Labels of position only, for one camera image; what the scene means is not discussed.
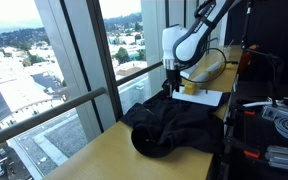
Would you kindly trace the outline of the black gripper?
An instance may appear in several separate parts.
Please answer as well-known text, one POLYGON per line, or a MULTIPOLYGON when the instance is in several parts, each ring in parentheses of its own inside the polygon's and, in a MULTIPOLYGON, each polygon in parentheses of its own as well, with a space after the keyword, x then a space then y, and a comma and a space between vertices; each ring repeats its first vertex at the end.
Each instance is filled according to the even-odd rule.
POLYGON ((166 70, 166 86, 170 92, 179 91, 180 73, 178 70, 166 70))

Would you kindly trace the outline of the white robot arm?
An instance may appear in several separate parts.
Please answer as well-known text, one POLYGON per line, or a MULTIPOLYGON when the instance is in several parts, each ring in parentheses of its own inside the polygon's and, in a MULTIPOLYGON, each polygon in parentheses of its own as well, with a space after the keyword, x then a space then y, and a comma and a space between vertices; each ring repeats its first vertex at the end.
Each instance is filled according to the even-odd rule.
POLYGON ((179 24, 162 32, 163 66, 167 80, 163 87, 172 93, 178 91, 180 72, 195 65, 204 55, 207 37, 222 17, 241 0, 205 0, 195 12, 195 22, 186 29, 179 24))

